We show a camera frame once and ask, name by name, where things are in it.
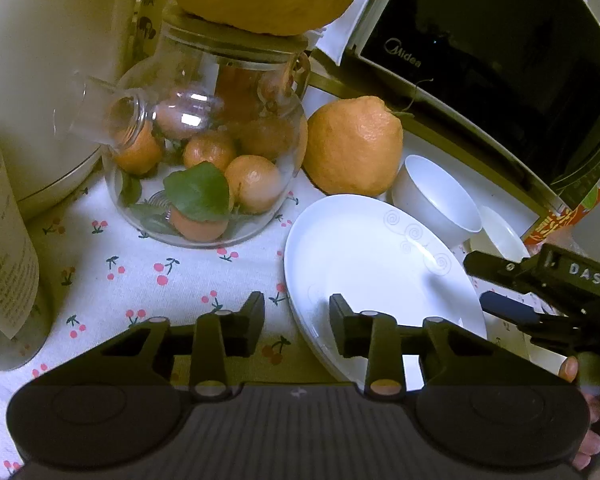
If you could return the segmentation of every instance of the white dish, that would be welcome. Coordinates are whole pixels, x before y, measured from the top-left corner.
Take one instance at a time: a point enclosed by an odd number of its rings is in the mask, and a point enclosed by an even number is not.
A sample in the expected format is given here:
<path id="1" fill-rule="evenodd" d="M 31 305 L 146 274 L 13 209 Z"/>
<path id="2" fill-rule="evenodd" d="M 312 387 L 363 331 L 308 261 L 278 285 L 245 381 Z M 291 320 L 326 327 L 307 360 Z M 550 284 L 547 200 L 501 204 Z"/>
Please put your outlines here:
<path id="1" fill-rule="evenodd" d="M 471 238 L 472 251 L 493 254 L 516 263 L 529 257 L 524 242 L 502 216 L 489 207 L 481 206 L 479 210 L 482 231 Z"/>
<path id="2" fill-rule="evenodd" d="M 335 345 L 328 301 L 340 293 L 355 312 L 377 310 L 399 324 L 422 326 L 440 316 L 486 338 L 474 287 L 431 231 L 395 207 L 358 195 L 309 206 L 285 248 L 291 309 L 305 339 L 340 380 L 364 384 L 366 359 L 345 359 Z M 417 356 L 404 356 L 409 390 L 420 389 Z"/>
<path id="3" fill-rule="evenodd" d="M 409 155 L 391 188 L 392 202 L 428 227 L 447 247 L 480 232 L 475 202 L 458 181 L 428 158 Z"/>

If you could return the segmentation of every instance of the white bowl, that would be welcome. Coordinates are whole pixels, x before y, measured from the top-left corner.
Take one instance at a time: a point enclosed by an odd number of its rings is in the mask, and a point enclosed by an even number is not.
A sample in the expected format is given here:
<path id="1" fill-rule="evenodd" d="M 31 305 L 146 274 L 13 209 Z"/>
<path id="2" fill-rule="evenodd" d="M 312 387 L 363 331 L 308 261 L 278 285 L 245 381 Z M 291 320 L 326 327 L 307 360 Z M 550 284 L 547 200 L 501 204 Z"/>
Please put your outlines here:
<path id="1" fill-rule="evenodd" d="M 516 263 L 529 257 L 522 240 L 502 216 L 485 206 L 481 206 L 479 211 L 482 231 L 471 238 L 472 251 L 493 254 Z"/>
<path id="2" fill-rule="evenodd" d="M 409 155 L 391 188 L 394 205 L 422 222 L 447 247 L 482 229 L 474 201 L 458 181 L 428 158 Z"/>

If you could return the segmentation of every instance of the oval white plate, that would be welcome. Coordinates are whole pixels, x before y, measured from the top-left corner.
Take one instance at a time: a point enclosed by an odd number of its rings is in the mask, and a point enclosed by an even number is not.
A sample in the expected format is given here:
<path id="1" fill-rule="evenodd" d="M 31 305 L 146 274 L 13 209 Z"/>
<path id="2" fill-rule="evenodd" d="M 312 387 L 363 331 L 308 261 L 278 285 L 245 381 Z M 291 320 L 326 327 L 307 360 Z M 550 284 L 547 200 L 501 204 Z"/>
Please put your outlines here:
<path id="1" fill-rule="evenodd" d="M 365 196 L 334 195 L 309 206 L 285 247 L 291 309 L 305 339 L 340 380 L 363 385 L 366 359 L 338 354 L 328 301 L 340 293 L 354 312 L 377 310 L 399 324 L 440 316 L 486 338 L 474 287 L 431 231 L 399 209 Z M 409 390 L 423 386 L 417 356 L 404 356 Z"/>

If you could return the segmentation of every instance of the glass jar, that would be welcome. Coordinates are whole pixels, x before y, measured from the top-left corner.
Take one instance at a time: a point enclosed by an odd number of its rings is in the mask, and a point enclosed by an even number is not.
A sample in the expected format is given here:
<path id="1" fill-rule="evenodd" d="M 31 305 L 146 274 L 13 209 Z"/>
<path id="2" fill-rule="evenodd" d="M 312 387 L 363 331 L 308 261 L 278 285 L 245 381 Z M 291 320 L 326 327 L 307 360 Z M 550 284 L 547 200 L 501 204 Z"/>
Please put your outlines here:
<path id="1" fill-rule="evenodd" d="M 56 132 L 106 145 L 110 196 L 137 229 L 178 246 L 235 244 L 273 218 L 304 157 L 294 77 L 308 76 L 306 45 L 170 2 L 155 55 L 117 86 L 76 74 Z"/>
<path id="2" fill-rule="evenodd" d="M 0 371 L 27 363 L 46 341 L 51 330 L 47 299 L 0 156 Z"/>

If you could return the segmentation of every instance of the white tablecloth with cherry pattern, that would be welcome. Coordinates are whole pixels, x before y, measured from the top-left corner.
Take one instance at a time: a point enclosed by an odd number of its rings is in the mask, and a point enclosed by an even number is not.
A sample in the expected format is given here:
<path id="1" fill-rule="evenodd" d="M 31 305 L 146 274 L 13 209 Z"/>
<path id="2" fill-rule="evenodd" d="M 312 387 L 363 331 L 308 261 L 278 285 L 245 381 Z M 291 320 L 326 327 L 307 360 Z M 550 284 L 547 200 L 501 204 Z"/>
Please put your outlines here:
<path id="1" fill-rule="evenodd" d="M 46 344 L 31 362 L 12 372 L 0 372 L 0 477 L 8 477 L 23 463 L 5 424 L 14 392 L 151 316 L 189 324 L 205 312 L 239 308 L 252 290 L 260 290 L 267 298 L 264 332 L 251 358 L 228 359 L 231 382 L 333 381 L 296 327 L 283 275 L 289 229 L 304 208 L 323 196 L 300 173 L 288 200 L 263 232 L 217 250 L 171 247 L 137 231 L 117 213 L 101 173 L 93 174 L 67 200 L 30 222 L 55 321 Z M 462 259 L 461 248 L 454 252 Z M 473 281 L 477 292 L 492 288 Z M 537 298 L 508 295 L 541 309 Z M 499 328 L 500 333 L 494 335 L 498 342 L 520 344 L 520 334 L 513 327 Z M 188 368 L 186 358 L 177 360 L 173 383 L 187 384 Z"/>

